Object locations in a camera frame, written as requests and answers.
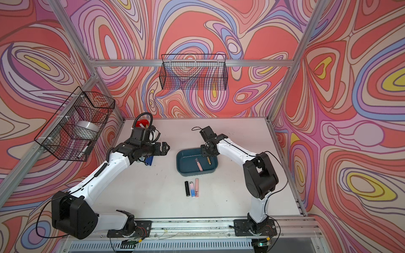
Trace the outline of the pink blue gradient lipstick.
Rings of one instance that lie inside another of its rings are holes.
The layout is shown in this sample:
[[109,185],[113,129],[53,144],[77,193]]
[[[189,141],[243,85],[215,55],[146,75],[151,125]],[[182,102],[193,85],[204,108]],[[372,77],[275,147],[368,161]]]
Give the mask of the pink blue gradient lipstick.
[[194,183],[193,183],[193,182],[190,182],[190,183],[189,183],[189,188],[190,188],[190,194],[191,194],[191,196],[192,196],[192,197],[195,197],[196,194],[195,194],[195,187],[194,187]]

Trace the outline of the pale pink lip gloss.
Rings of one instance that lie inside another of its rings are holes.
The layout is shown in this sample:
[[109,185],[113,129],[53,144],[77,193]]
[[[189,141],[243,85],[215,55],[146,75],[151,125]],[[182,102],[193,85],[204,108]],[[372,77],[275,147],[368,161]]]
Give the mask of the pale pink lip gloss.
[[198,166],[199,171],[203,171],[203,168],[202,168],[202,166],[201,166],[199,160],[196,158],[195,161],[196,161],[196,164],[197,164],[197,166]]

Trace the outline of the black lipstick tube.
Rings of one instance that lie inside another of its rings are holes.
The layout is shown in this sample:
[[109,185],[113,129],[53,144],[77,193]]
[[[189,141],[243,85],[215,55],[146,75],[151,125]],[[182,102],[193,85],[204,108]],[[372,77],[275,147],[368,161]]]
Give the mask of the black lipstick tube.
[[189,188],[189,182],[185,181],[185,192],[186,192],[186,196],[189,197],[190,196],[190,188]]

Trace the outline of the pink lip gloss tube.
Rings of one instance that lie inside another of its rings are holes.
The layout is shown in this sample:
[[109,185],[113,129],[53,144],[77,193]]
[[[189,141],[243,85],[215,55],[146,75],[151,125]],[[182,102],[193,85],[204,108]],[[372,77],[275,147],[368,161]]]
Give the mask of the pink lip gloss tube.
[[195,197],[199,197],[199,179],[195,179]]

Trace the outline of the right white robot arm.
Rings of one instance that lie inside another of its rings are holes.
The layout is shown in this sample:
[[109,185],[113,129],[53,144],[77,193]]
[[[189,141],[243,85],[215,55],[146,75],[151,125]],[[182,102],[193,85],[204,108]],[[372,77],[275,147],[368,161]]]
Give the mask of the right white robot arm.
[[199,133],[204,140],[200,146],[204,157],[224,155],[242,167],[247,190],[252,196],[247,214],[247,228],[234,227],[236,232],[260,235],[269,224],[268,199],[279,183],[270,157],[265,152],[254,153],[234,143],[227,135],[216,134],[210,126]]

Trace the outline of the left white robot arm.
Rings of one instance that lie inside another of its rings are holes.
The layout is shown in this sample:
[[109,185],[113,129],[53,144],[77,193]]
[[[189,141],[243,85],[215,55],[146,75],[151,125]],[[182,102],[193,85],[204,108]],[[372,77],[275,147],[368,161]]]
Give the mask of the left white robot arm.
[[59,191],[53,195],[52,227],[76,239],[84,239],[104,230],[111,236],[132,237],[137,229],[133,214],[124,210],[101,214],[93,209],[93,205],[105,188],[135,161],[150,156],[165,156],[169,150],[166,142],[141,146],[121,143],[111,148],[105,161],[83,181],[67,192]]

